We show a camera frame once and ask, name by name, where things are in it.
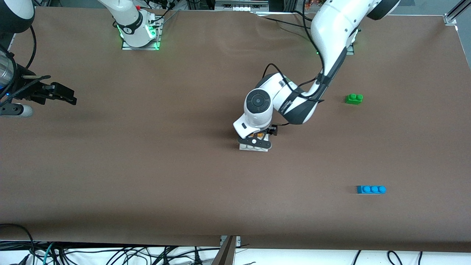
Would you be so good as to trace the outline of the white studded base plate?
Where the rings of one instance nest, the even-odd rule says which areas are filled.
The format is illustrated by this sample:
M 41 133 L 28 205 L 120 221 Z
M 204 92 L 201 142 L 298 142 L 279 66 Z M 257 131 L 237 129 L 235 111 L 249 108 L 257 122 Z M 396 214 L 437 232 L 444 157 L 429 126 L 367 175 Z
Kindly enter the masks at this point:
M 268 152 L 270 148 L 264 149 L 259 146 L 252 146 L 252 145 L 246 145 L 246 144 L 239 144 L 239 149 L 243 151 L 258 151 L 258 152 Z

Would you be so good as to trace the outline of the blue three-stud block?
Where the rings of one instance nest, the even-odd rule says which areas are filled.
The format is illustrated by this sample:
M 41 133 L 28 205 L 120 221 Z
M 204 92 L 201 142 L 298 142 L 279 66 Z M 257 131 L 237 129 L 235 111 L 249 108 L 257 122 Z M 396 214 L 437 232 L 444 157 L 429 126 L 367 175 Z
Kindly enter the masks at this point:
M 358 185 L 356 190 L 357 194 L 363 195 L 380 195 L 387 191 L 384 185 Z

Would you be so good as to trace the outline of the white power strip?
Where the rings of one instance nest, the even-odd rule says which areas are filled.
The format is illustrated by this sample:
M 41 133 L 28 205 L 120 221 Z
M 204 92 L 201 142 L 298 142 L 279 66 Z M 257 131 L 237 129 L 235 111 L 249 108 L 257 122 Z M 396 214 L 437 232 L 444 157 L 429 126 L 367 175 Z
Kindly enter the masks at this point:
M 215 0 L 214 10 L 269 12 L 269 0 Z

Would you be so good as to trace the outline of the dark table support post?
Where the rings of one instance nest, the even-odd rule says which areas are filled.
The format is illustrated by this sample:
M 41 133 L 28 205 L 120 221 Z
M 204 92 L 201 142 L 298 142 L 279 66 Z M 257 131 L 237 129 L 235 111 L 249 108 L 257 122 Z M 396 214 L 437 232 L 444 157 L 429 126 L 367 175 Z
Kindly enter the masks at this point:
M 236 236 L 228 236 L 222 247 L 219 248 L 211 265 L 234 265 L 236 241 Z

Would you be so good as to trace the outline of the aluminium frame profile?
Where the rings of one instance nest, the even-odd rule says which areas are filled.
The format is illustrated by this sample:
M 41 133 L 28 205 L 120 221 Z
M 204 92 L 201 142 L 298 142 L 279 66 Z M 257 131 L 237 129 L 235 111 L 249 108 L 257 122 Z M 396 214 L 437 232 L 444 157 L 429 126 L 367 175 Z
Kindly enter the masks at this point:
M 456 25 L 456 19 L 471 7 L 471 0 L 460 0 L 451 10 L 443 15 L 446 26 Z

